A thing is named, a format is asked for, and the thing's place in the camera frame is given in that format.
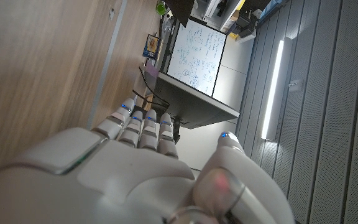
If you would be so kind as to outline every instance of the whiteboard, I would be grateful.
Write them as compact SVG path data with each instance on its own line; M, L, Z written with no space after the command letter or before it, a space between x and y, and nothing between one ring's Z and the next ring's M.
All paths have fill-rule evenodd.
M212 96L226 35L189 20L180 24L168 75Z

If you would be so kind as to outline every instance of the wooden panel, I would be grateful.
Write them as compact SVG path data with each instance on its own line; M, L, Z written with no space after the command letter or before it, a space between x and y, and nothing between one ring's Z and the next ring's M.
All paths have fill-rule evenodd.
M61 129L86 125L118 15L110 21L108 12L120 5L0 0L0 166ZM139 74L147 30L158 25L154 7L146 0L126 7L106 85L119 91L109 105L129 95Z
M111 114L127 97L132 96L132 88L141 94L145 93L146 87L138 67L145 62L142 52L147 34L154 35L158 32L159 20L160 16L155 12L155 1L127 2L93 126Z

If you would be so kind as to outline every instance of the box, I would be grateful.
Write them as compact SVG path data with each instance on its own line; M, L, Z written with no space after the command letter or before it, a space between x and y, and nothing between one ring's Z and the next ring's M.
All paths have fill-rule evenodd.
M236 39L238 36L239 36L238 34L233 34L233 33L229 34L229 37L231 37L233 39Z
M231 31L233 34L238 34L241 31L241 26L236 24L236 27Z
M244 38L248 35L251 35L252 32L254 31L254 28L250 25L248 25L247 27L241 29L241 32L239 33L241 38Z
M241 27L246 27L251 22L251 20L248 19L248 17L244 17L243 15L240 14L240 16L239 16L239 18L238 18L238 20L236 22Z
M230 20L237 21L239 18L240 10L234 11L233 15L231 15Z

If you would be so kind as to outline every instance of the shelf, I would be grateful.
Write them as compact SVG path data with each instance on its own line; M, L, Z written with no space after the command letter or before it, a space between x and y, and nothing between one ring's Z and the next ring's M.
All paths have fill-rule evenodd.
M237 9L237 7L240 5L241 0L227 0L226 8L222 14L222 16L217 16L216 14L218 11L214 10L214 13L211 17L205 17L205 13L207 11L208 3L202 0L197 0L198 8L192 9L191 16L204 21L207 23L207 26L210 26L212 28L215 28L220 31L225 31L230 23L230 17L233 15L234 11Z
M250 35L241 38L240 36L236 38L236 42L237 43L244 43L247 42L248 40L252 40L256 37L256 29L254 29L253 33L251 33Z

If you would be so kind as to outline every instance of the cardboard box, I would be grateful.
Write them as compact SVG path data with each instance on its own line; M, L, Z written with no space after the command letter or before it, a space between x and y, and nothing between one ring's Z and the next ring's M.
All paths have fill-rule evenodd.
M233 21L237 21L239 18L240 10L234 11L233 15L231 15L230 19Z

